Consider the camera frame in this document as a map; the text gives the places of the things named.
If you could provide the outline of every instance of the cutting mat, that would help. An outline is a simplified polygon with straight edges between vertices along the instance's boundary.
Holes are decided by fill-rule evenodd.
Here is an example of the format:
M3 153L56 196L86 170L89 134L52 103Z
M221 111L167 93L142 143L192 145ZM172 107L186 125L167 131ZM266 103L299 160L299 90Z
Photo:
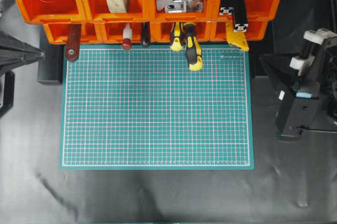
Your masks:
M247 54L81 46L65 63L62 169L252 169Z

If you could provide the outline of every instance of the screwdriver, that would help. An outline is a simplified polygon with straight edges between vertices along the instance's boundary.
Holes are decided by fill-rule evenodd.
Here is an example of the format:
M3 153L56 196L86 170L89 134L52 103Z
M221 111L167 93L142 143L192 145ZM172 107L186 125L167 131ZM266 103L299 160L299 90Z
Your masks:
M174 22L172 25L171 33L170 33L170 48L179 52L184 48L184 31L183 31L183 23Z
M199 71L202 69L202 50L198 43L195 24L185 23L186 51L185 56L191 71Z
M249 51L248 43L243 32L234 32L233 21L226 21L226 37L227 42L231 46L235 46L242 51Z

